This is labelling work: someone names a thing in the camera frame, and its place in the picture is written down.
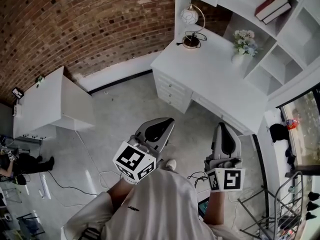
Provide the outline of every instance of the window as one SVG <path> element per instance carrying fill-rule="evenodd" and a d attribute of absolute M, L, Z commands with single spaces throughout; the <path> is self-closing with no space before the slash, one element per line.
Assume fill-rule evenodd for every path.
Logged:
<path fill-rule="evenodd" d="M 297 165 L 320 165 L 320 84 L 280 108 L 285 119 L 299 122 L 289 131 Z"/>

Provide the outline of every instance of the red object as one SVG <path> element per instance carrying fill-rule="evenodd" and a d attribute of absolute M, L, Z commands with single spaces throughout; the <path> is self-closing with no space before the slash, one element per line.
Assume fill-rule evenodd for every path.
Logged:
<path fill-rule="evenodd" d="M 295 119 L 288 119 L 286 121 L 286 127 L 288 130 L 292 130 L 298 126 L 299 122 Z"/>
<path fill-rule="evenodd" d="M 266 0 L 255 9 L 254 15 L 262 21 L 287 2 L 288 0 Z"/>

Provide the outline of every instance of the white flowers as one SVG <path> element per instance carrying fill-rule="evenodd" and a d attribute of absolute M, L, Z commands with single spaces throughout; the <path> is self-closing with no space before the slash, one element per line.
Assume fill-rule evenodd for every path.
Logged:
<path fill-rule="evenodd" d="M 236 30 L 234 36 L 234 48 L 241 55 L 249 54 L 255 56 L 258 53 L 258 47 L 254 40 L 255 33 L 252 30 Z"/>

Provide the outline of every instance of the lamp shade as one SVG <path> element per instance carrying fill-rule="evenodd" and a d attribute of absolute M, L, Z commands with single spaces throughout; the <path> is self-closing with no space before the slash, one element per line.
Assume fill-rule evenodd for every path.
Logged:
<path fill-rule="evenodd" d="M 188 9 L 184 9 L 181 12 L 181 19 L 185 24 L 196 24 L 196 22 L 198 21 L 199 15 L 198 13 L 192 8 L 190 9 L 190 7 Z"/>

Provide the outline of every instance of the book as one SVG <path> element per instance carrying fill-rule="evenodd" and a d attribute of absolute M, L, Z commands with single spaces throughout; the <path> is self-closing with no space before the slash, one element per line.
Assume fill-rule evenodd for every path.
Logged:
<path fill-rule="evenodd" d="M 254 15 L 262 21 L 286 3 L 288 0 L 266 0 L 255 9 Z"/>
<path fill-rule="evenodd" d="M 268 24 L 269 22 L 273 21 L 275 18 L 280 16 L 281 14 L 285 13 L 286 11 L 290 10 L 291 5 L 287 2 L 285 5 L 280 7 L 278 10 L 271 13 L 268 17 L 263 19 L 264 24 Z"/>

